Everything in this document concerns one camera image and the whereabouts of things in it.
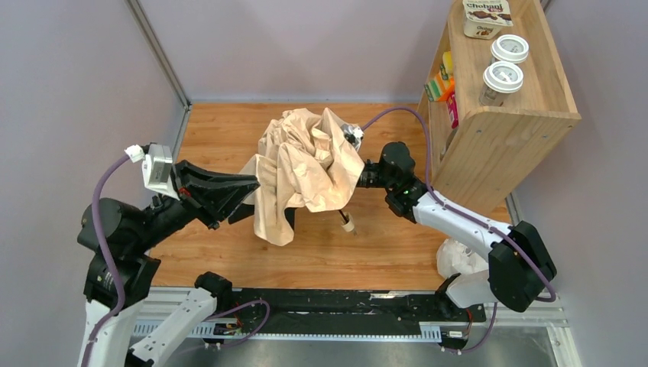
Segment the black and beige folding umbrella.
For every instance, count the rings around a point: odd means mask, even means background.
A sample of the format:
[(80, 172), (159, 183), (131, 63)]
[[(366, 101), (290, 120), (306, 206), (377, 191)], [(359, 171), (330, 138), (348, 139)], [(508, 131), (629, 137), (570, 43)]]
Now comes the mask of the black and beige folding umbrella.
[(245, 199), (253, 208), (258, 238), (276, 246), (292, 242), (287, 209), (321, 213), (348, 204), (365, 163), (345, 138), (345, 124), (330, 108), (320, 114), (287, 110), (271, 120), (240, 171), (256, 176), (260, 184)]

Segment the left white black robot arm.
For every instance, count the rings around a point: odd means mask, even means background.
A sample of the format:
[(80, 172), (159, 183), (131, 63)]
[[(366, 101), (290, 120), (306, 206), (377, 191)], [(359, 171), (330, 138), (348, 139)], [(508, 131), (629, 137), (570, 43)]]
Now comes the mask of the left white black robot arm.
[(181, 161), (172, 166), (170, 194), (159, 193), (140, 209), (102, 195), (107, 180), (129, 161), (129, 156), (121, 156), (101, 176), (77, 237), (80, 245), (94, 252), (83, 289), (86, 325), (81, 366), (161, 366), (192, 329), (220, 305), (232, 302), (232, 283), (207, 271), (154, 332), (130, 344), (160, 267), (160, 260), (148, 252), (193, 221), (217, 229), (259, 183), (252, 175), (221, 174)]

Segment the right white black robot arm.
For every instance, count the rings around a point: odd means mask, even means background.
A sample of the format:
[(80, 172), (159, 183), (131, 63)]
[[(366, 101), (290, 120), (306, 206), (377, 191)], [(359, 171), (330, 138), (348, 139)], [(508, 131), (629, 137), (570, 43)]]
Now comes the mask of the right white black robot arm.
[(457, 308), (498, 302), (518, 313), (535, 301), (556, 300), (551, 282), (557, 269), (535, 226), (500, 222), (458, 205), (428, 188), (415, 165), (402, 141), (390, 142), (378, 161), (365, 162), (357, 185), (385, 190), (395, 215), (445, 233), (487, 262), (484, 271), (453, 274), (439, 293)]

